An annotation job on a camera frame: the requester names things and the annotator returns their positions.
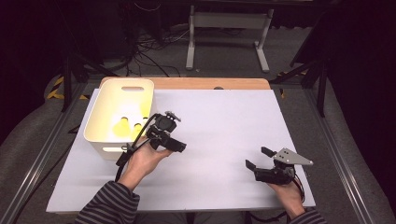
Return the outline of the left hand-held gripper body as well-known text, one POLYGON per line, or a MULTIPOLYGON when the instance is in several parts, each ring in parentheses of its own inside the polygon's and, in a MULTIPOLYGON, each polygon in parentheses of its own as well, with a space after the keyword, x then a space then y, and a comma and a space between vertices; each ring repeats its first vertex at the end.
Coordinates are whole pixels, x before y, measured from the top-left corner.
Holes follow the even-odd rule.
POLYGON ((173 112, 166 111, 164 115, 156 113, 152 116, 155 119, 147 130, 146 136, 152 148, 157 149, 159 146, 165 147, 165 144, 174 139, 170 133, 176 128, 176 121, 180 121, 173 112))

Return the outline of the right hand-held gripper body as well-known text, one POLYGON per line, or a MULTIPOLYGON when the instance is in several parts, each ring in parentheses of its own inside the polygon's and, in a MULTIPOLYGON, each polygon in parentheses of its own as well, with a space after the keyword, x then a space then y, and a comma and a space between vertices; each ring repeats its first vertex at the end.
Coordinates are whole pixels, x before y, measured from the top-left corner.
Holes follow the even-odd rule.
POLYGON ((253 171, 257 181, 276 185, 288 185, 297 176, 295 165, 314 164, 311 160, 285 147, 280 151, 275 151, 275 153, 274 157, 269 157, 274 160, 274 167, 272 169, 256 167, 253 171))

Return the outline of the white plastic storage bin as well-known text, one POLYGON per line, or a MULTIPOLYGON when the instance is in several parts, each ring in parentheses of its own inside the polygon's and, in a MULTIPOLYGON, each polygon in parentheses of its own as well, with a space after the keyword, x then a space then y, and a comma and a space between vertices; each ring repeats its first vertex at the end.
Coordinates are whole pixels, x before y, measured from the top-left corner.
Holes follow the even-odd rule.
POLYGON ((136 123, 144 126, 148 119, 142 119, 140 104, 152 102, 153 94, 154 83, 149 79, 111 78, 101 85, 83 135, 103 159, 116 161, 126 144, 134 142, 131 133, 119 137, 113 127, 122 117, 129 120, 131 132, 136 123))

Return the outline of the person's right hand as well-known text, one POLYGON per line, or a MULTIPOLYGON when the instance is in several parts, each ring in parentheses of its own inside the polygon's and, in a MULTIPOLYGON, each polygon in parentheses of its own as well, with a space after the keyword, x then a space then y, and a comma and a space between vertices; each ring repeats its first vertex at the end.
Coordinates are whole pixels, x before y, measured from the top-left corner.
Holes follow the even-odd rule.
POLYGON ((290 219, 295 219, 305 212, 300 182, 290 182, 288 185, 269 184, 276 197, 283 205, 290 219))

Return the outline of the person's left hand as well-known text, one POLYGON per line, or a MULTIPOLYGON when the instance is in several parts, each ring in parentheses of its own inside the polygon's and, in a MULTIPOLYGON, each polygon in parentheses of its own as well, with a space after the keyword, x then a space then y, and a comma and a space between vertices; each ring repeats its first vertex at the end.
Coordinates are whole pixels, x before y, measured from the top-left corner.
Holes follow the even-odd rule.
POLYGON ((172 151, 157 151, 151 147, 146 137, 138 141, 140 148, 129 159, 126 171, 120 176, 118 183, 133 191, 141 180, 149 175, 161 160, 170 156, 172 151))

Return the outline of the wooden table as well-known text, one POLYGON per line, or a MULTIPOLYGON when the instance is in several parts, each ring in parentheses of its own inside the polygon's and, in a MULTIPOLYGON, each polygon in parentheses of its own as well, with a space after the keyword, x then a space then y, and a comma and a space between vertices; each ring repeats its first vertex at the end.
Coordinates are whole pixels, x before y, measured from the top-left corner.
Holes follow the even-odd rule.
POLYGON ((159 90, 270 90, 264 78, 148 77, 159 90))

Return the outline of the black tripod stand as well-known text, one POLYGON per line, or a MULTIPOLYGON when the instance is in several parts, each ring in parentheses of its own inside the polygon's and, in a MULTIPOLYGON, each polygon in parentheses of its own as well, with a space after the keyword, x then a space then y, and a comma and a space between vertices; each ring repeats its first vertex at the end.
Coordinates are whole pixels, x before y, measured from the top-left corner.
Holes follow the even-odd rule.
POLYGON ((305 63, 289 72, 281 72, 275 79, 269 81, 270 84, 280 84, 292 77, 305 73, 300 84, 304 89, 312 89, 318 82, 317 110, 324 118, 324 101, 327 83, 328 68, 325 61, 313 61, 305 63))
POLYGON ((78 83, 86 83, 89 79, 86 65, 103 74, 106 77, 115 77, 116 74, 104 68, 98 63, 85 58, 81 54, 71 52, 64 60, 64 106, 62 111, 65 112, 72 103, 72 77, 75 77, 78 83))

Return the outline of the yellow black floor tape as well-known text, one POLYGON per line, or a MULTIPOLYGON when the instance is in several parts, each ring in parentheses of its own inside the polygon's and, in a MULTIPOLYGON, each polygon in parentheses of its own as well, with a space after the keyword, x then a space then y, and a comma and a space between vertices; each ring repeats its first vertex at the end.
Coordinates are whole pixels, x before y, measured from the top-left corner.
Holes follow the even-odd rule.
POLYGON ((49 94, 47 95, 48 99, 64 99, 64 95, 62 93, 59 93, 58 90, 61 87, 61 85, 64 83, 64 77, 59 76, 55 83, 53 84, 51 90, 49 91, 49 94))

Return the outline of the black curtain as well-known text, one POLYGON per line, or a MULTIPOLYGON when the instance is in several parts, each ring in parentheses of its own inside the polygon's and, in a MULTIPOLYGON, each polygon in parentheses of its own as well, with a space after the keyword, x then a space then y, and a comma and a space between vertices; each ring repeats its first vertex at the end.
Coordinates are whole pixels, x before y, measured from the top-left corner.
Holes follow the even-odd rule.
POLYGON ((87 0, 0 0, 0 142, 44 103, 69 50, 100 63, 87 0))
POLYGON ((396 0, 335 0, 294 58, 322 59, 358 148, 396 197, 396 0))

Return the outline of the aluminium floor rail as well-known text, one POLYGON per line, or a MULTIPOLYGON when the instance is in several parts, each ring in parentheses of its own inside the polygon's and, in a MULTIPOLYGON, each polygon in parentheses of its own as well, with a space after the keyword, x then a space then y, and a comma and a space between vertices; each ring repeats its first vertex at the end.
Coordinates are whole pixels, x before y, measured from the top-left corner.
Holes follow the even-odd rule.
POLYGON ((348 199, 351 202, 351 205, 358 220, 361 222, 361 224, 375 224, 375 220, 371 216, 362 198, 358 183, 354 175, 352 174, 349 166, 347 165, 347 162, 339 151, 339 148, 335 142, 334 136, 327 120, 323 118, 318 112, 315 94, 311 90, 304 90, 304 95, 310 105, 311 110, 314 113, 314 116, 316 118, 316 121, 318 122, 322 134, 325 137, 329 153, 332 158, 332 162, 341 178, 343 187, 346 191, 348 199))
POLYGON ((66 110, 64 112, 61 112, 56 119, 54 126, 50 130, 49 136, 46 139, 43 147, 38 152, 35 161, 26 173, 21 183, 21 186, 16 192, 6 212, 0 219, 0 224, 14 224, 19 215, 21 214, 23 207, 27 204, 29 197, 34 194, 37 181, 41 176, 41 173, 50 157, 50 154, 55 144, 58 142, 62 127, 66 123, 71 112, 73 111, 75 104, 78 102, 79 96, 84 92, 85 87, 86 85, 84 83, 77 84, 75 89, 72 91, 70 102, 66 107, 66 110))

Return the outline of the white metal stand frame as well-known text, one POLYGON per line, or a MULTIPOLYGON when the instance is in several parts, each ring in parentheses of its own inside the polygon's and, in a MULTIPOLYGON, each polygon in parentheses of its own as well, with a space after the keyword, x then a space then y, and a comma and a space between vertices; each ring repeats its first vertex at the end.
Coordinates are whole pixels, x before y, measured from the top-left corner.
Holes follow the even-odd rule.
POLYGON ((223 13, 223 12, 196 12, 191 6, 189 16, 189 45, 186 59, 186 69, 192 70, 195 52, 196 28, 233 28, 261 30, 262 35, 254 42, 261 69, 264 73, 270 71, 269 64, 264 55, 263 45, 266 40, 274 11, 269 9, 264 14, 223 13))

